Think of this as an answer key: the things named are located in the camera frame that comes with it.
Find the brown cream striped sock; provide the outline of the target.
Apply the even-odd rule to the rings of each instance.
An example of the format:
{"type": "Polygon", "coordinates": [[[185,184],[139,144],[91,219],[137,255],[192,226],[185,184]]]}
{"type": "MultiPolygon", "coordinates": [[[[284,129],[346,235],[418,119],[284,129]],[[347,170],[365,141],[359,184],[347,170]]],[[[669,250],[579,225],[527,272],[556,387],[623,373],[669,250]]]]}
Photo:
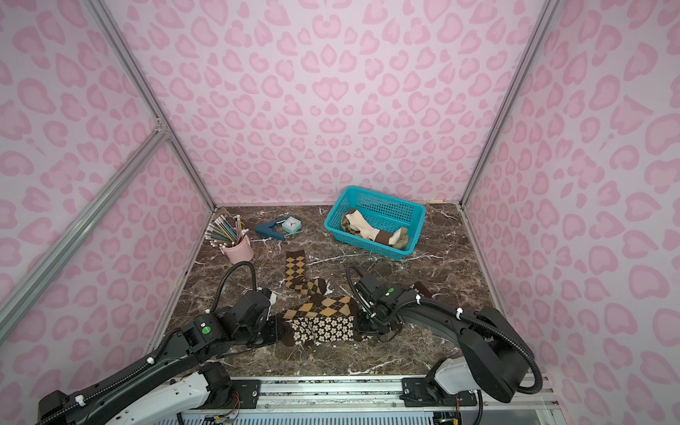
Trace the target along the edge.
{"type": "Polygon", "coordinates": [[[409,242],[407,228],[399,228],[392,233],[375,228],[356,209],[352,209],[343,215],[341,228],[346,233],[398,250],[405,249],[409,242]]]}

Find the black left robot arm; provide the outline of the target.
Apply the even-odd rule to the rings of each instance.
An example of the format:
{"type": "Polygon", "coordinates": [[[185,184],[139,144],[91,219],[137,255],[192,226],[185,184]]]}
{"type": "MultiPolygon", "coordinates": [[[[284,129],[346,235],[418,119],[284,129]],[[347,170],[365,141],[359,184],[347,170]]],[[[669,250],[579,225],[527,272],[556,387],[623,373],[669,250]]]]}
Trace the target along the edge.
{"type": "Polygon", "coordinates": [[[202,313],[169,331],[159,346],[106,379],[70,394],[53,391],[38,403],[39,424],[105,424],[161,384],[193,369],[207,391],[203,407],[239,406],[237,390],[228,372],[217,363],[230,350],[273,345],[283,331],[271,315],[271,290],[248,290],[235,303],[202,313]]]}

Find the brown yellow argyle sock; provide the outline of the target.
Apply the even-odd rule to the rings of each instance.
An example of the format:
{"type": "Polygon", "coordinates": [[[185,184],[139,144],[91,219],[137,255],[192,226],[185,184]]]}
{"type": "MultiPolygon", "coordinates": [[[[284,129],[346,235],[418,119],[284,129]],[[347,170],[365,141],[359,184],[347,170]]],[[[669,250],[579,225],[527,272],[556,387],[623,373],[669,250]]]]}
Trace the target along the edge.
{"type": "Polygon", "coordinates": [[[306,278],[306,253],[303,250],[287,251],[285,255],[285,287],[303,296],[325,295],[328,290],[322,278],[306,278]]]}
{"type": "Polygon", "coordinates": [[[286,309],[280,313],[280,316],[285,321],[314,319],[317,317],[350,317],[355,315],[358,310],[358,303],[349,296],[335,299],[320,294],[314,294],[305,304],[286,309]]]}

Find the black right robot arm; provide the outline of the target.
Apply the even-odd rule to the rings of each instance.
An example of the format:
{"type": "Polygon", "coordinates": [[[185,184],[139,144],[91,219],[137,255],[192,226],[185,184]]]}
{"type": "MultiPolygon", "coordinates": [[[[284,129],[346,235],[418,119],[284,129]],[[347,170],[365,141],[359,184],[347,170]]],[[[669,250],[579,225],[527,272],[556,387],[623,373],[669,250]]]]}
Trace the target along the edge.
{"type": "Polygon", "coordinates": [[[359,302],[358,321],[379,335],[392,324],[410,323],[457,345],[460,359],[442,359],[426,377],[432,398],[462,391],[482,391],[501,403],[515,394],[534,395],[544,388],[535,355],[508,320],[494,307],[479,311],[447,307],[419,289],[387,285],[369,274],[352,279],[352,295],[359,302]]]}

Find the brown daisy pattern sock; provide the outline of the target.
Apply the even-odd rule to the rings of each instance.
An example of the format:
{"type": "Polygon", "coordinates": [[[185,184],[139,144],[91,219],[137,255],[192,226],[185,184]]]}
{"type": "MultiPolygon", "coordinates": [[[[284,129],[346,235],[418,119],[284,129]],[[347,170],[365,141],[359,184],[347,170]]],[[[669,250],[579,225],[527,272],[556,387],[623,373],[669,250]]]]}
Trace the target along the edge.
{"type": "Polygon", "coordinates": [[[423,297],[432,298],[432,292],[421,282],[416,282],[413,284],[413,288],[417,290],[423,297]]]}
{"type": "Polygon", "coordinates": [[[321,345],[336,342],[362,342],[352,316],[299,318],[283,322],[281,342],[285,346],[321,345]]]}

